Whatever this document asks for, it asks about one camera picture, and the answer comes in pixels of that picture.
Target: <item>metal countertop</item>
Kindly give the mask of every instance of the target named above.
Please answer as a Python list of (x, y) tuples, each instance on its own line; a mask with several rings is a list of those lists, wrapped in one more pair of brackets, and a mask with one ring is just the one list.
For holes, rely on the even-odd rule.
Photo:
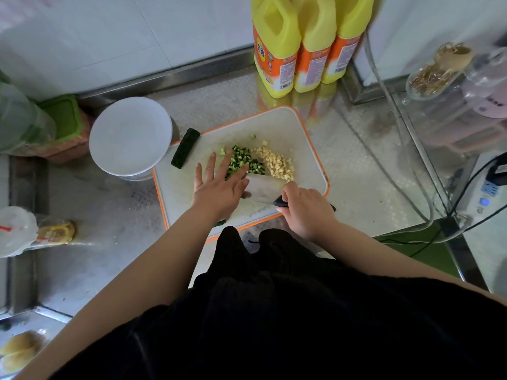
[[(429, 218), (428, 204), (412, 170), (443, 213), (419, 153), (406, 130), (398, 133), (385, 99), (353, 106), (337, 83), (331, 86), (336, 87), (334, 94), (293, 91), (285, 100), (274, 100), (257, 89), (256, 77), (256, 70), (249, 67), (148, 97), (172, 117), (173, 139), (188, 127), (204, 131), (281, 102), (292, 104), (305, 119), (326, 169), (331, 182), (327, 199), (338, 209), (338, 219), (370, 236), (423, 222), (393, 182)], [(309, 117), (314, 101), (319, 112)], [(75, 315), (162, 235), (164, 222), (153, 180), (128, 182), (110, 176), (90, 157), (65, 166), (49, 165), (48, 192), (49, 213), (75, 221), (78, 233), (73, 245), (36, 252), (39, 301)], [(283, 218), (276, 218), (243, 232), (257, 236), (262, 229), (286, 226)], [(214, 245), (205, 245), (194, 275), (206, 271)]]

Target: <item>cutting board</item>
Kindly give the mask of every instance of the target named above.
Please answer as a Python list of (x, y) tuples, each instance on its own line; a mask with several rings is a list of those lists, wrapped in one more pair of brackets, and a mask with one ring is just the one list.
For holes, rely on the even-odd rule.
[[(327, 196), (330, 189), (329, 179), (306, 128), (295, 109), (281, 106), (203, 132), (181, 169), (171, 165), (180, 142), (169, 147), (166, 155), (153, 168), (166, 228), (190, 208), (197, 163), (206, 166), (209, 155), (216, 152), (216, 170), (223, 159), (223, 156), (219, 155), (221, 149), (232, 148), (234, 145), (257, 148), (262, 146), (263, 140), (268, 142), (267, 147), (273, 152), (292, 159), (294, 179), (301, 187), (316, 189), (323, 196)], [(208, 240), (217, 238), (226, 226), (232, 225), (241, 230), (280, 215), (274, 205), (241, 199), (238, 208), (227, 222), (211, 230)]]

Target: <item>kitchen knife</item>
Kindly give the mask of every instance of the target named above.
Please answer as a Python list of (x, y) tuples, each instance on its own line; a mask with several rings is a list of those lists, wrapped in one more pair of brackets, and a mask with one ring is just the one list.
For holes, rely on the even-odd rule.
[(272, 204), (277, 207), (288, 207), (288, 203), (282, 200), (283, 186), (287, 183), (283, 179), (273, 176), (247, 173), (245, 178), (250, 180), (241, 198), (251, 198), (260, 203)]

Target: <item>bottle label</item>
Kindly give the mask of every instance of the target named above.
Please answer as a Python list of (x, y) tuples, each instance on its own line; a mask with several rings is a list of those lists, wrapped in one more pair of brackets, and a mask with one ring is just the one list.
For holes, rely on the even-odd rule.
[(322, 72), (324, 72), (330, 50), (331, 47), (329, 46), (323, 50), (310, 52), (301, 43), (298, 63), (296, 65), (296, 82), (299, 85), (307, 87), (308, 85), (320, 82), (320, 77), (322, 76)]
[(253, 41), (255, 43), (255, 58), (264, 78), (271, 88), (279, 92), (289, 88), (294, 81), (295, 60), (297, 53), (285, 59), (279, 59), (269, 53), (253, 27)]
[(336, 36), (335, 42), (331, 45), (331, 52), (327, 57), (325, 75), (333, 76), (345, 71), (360, 38), (360, 35), (354, 38)]

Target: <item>cucumber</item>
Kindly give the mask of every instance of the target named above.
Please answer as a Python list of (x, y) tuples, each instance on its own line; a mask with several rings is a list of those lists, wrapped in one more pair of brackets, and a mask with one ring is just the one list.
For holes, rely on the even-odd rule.
[(181, 169), (200, 135), (195, 129), (188, 128), (187, 133), (181, 139), (181, 143), (172, 157), (171, 165)]

